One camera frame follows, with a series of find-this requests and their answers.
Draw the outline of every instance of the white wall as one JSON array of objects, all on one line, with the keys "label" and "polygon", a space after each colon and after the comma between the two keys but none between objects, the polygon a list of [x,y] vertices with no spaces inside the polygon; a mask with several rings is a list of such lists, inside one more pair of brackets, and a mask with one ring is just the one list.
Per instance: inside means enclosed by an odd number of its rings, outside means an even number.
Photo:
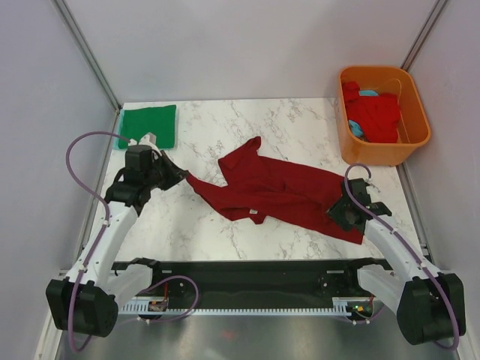
[{"label": "white wall", "polygon": [[480,341],[480,2],[450,1],[412,68],[432,127],[407,163],[436,261],[466,291]]},{"label": "white wall", "polygon": [[[32,359],[45,289],[71,264],[89,198],[65,149],[106,130],[113,109],[49,0],[0,1],[0,358]],[[93,185],[107,139],[86,140],[73,166]]]},{"label": "white wall", "polygon": [[400,65],[434,0],[67,0],[122,102],[333,96]]}]

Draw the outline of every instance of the orange plastic container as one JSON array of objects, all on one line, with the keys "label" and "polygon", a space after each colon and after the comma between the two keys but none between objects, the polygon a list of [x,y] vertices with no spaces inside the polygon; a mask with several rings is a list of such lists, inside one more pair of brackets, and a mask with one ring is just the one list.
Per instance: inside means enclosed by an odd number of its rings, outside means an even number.
[{"label": "orange plastic container", "polygon": [[[397,143],[382,144],[365,142],[355,137],[348,125],[342,83],[356,81],[361,90],[396,94],[399,100],[401,119],[398,124]],[[351,66],[338,77],[336,106],[338,140],[342,158],[348,163],[396,166],[404,162],[431,136],[419,93],[412,77],[404,70],[392,66]]]}]

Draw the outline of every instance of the red cloth in bin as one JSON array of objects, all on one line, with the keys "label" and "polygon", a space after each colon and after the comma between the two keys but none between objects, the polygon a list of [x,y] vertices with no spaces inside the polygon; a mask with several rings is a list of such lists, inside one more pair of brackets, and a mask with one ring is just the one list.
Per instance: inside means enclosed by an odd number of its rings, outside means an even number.
[{"label": "red cloth in bin", "polygon": [[353,120],[371,143],[396,143],[401,112],[397,95],[360,96],[359,85],[345,82],[342,85],[346,117]]},{"label": "red cloth in bin", "polygon": [[231,221],[250,218],[261,224],[266,216],[272,216],[337,239],[362,243],[360,232],[343,231],[326,214],[342,195],[343,176],[259,156],[260,144],[260,137],[254,137],[218,161],[227,186],[209,184],[191,174],[188,183]]}]

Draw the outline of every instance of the white marble tabletop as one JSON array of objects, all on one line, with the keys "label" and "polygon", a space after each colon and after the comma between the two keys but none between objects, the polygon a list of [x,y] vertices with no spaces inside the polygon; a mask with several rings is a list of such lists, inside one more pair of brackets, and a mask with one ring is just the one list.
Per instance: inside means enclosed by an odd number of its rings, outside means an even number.
[{"label": "white marble tabletop", "polygon": [[[177,140],[169,157],[197,178],[225,185],[217,160],[260,135],[260,155],[319,167],[343,175],[333,99],[220,100],[126,103],[124,109],[178,107]],[[105,190],[123,167],[125,151],[112,150]],[[372,167],[373,183],[394,212],[398,228],[419,246],[397,170]],[[354,169],[352,177],[365,177]],[[95,223],[103,215],[97,209]],[[154,190],[151,200],[127,234],[117,261],[148,257],[186,260],[302,260],[383,257],[364,239],[362,245],[331,238],[272,217],[255,225],[250,219],[229,221],[214,211],[183,181],[167,192]]]}]

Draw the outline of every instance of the green cloth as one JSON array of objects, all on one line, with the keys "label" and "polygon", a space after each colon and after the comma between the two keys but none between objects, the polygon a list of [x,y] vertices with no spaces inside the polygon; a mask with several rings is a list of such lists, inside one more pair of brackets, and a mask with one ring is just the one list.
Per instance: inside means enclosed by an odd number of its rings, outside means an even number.
[{"label": "green cloth", "polygon": [[[171,149],[175,146],[176,105],[163,107],[146,107],[138,110],[125,110],[120,135],[140,141],[147,133],[157,136],[155,145],[159,149]],[[118,141],[119,149],[126,149],[128,144]]]}]

